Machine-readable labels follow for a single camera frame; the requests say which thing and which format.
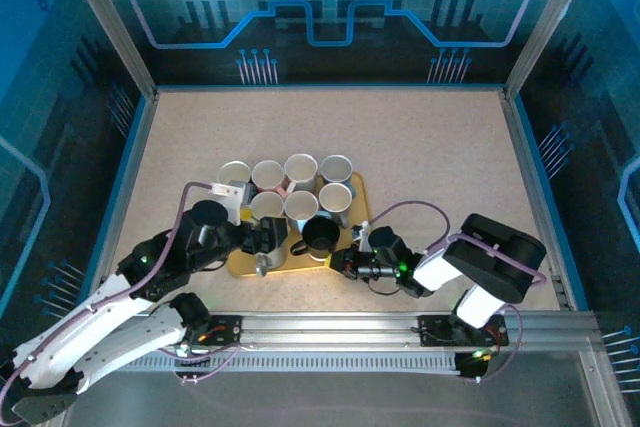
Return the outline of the cream mug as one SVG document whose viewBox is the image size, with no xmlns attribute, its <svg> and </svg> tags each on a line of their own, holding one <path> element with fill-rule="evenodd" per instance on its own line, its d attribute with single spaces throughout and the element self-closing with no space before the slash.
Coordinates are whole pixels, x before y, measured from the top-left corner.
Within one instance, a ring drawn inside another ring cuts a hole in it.
<svg viewBox="0 0 640 427">
<path fill-rule="evenodd" d="M 260 221 L 263 218 L 284 216 L 284 200 L 276 192 L 258 193 L 250 203 L 251 218 Z"/>
</svg>

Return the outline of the black mug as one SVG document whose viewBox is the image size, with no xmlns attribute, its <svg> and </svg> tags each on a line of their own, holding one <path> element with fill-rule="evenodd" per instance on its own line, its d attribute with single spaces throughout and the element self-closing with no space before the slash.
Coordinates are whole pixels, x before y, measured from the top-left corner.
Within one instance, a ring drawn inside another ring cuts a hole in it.
<svg viewBox="0 0 640 427">
<path fill-rule="evenodd" d="M 335 251 L 340 235 L 340 227 L 332 218 L 313 217 L 305 223 L 301 239 L 290 247 L 290 254 L 308 254 L 313 260 L 324 262 Z"/>
</svg>

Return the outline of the pink mug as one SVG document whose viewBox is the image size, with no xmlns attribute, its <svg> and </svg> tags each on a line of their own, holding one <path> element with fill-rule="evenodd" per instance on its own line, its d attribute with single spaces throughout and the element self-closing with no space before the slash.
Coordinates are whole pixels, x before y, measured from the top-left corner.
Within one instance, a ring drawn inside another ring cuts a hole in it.
<svg viewBox="0 0 640 427">
<path fill-rule="evenodd" d="M 251 181 L 259 192 L 274 192 L 282 198 L 286 198 L 294 190 L 284 167 L 275 160 L 257 163 L 252 169 Z"/>
</svg>

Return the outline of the white mug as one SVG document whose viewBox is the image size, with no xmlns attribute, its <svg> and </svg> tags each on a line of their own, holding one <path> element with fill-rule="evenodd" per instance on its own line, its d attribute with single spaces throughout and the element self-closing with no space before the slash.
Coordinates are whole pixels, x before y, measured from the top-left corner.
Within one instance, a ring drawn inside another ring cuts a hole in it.
<svg viewBox="0 0 640 427">
<path fill-rule="evenodd" d="M 284 173 L 288 180 L 288 194 L 296 191 L 314 193 L 317 184 L 318 163 L 306 153 L 291 155 L 284 164 Z"/>
<path fill-rule="evenodd" d="M 217 182 L 224 185 L 250 183 L 251 168 L 242 161 L 230 161 L 222 165 L 217 173 Z"/>
</svg>

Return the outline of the light blue mug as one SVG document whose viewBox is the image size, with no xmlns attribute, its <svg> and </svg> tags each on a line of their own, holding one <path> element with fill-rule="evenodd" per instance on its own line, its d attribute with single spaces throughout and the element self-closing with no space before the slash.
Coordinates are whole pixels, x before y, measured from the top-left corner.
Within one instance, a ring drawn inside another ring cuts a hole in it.
<svg viewBox="0 0 640 427">
<path fill-rule="evenodd" d="M 320 174 L 325 183 L 340 183 L 347 185 L 353 175 L 351 160 L 340 154 L 327 156 L 320 164 Z"/>
</svg>

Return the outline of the gold tray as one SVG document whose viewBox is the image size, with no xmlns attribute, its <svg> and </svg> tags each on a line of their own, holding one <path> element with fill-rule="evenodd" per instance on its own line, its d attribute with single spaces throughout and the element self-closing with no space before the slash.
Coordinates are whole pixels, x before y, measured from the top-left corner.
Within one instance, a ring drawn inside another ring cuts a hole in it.
<svg viewBox="0 0 640 427">
<path fill-rule="evenodd" d="M 337 244 L 337 249 L 348 248 L 353 243 L 351 228 L 361 224 L 363 221 L 371 220 L 371 212 L 367 198 L 367 191 L 363 177 L 359 172 L 354 172 L 351 177 L 351 185 L 354 187 L 356 197 L 348 213 L 349 227 L 340 229 L 341 235 Z M 288 228 L 289 233 L 284 242 L 286 248 L 286 261 L 277 269 L 270 270 L 269 274 L 279 274 L 284 272 L 294 272 L 309 269 L 322 268 L 324 264 L 313 260 L 308 254 L 292 256 L 289 249 L 293 244 L 301 240 L 301 234 Z M 241 251 L 234 251 L 225 264 L 225 268 L 235 277 L 248 277 L 257 274 L 255 257 Z"/>
</svg>

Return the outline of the blue table rim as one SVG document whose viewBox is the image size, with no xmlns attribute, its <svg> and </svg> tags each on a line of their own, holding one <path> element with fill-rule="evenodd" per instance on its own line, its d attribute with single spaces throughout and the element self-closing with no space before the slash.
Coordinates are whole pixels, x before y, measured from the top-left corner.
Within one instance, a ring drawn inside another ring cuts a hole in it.
<svg viewBox="0 0 640 427">
<path fill-rule="evenodd" d="M 188 181 L 294 153 L 347 156 L 371 213 L 416 250 L 474 212 L 538 237 L 542 269 L 561 285 L 530 290 L 524 307 L 586 308 L 526 116 L 491 86 L 162 87 L 137 110 L 89 285 L 170 227 Z"/>
</svg>

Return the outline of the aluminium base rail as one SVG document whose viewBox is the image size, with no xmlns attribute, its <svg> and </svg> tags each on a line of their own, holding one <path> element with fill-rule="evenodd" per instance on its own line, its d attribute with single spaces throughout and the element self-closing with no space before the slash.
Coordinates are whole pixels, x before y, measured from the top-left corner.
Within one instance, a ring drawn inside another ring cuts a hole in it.
<svg viewBox="0 0 640 427">
<path fill-rule="evenodd" d="M 419 351 L 418 312 L 241 312 L 240 343 L 264 351 Z M 509 345 L 521 352 L 603 351 L 590 312 L 504 313 Z"/>
</svg>

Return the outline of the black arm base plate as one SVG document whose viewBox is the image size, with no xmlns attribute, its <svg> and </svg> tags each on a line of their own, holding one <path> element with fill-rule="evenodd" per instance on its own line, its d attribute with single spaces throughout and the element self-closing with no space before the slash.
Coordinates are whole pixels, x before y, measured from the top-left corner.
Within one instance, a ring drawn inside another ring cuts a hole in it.
<svg viewBox="0 0 640 427">
<path fill-rule="evenodd" d="M 484 327 L 476 328 L 457 316 L 421 315 L 412 331 L 420 336 L 422 346 L 494 347 L 508 346 L 509 336 L 504 317 L 493 315 Z"/>
<path fill-rule="evenodd" d="M 227 346 L 240 341 L 243 317 L 240 315 L 210 315 L 187 336 L 192 347 Z"/>
</svg>

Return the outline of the aluminium frame post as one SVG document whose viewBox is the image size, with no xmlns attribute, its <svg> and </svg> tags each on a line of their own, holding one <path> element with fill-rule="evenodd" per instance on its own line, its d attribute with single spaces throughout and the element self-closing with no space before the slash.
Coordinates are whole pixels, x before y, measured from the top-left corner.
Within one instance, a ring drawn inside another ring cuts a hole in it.
<svg viewBox="0 0 640 427">
<path fill-rule="evenodd" d="M 514 101 L 565 17 L 573 0 L 548 0 L 505 84 L 505 99 Z"/>
<path fill-rule="evenodd" d="M 156 98 L 157 88 L 112 0 L 86 0 L 141 95 Z"/>
</svg>

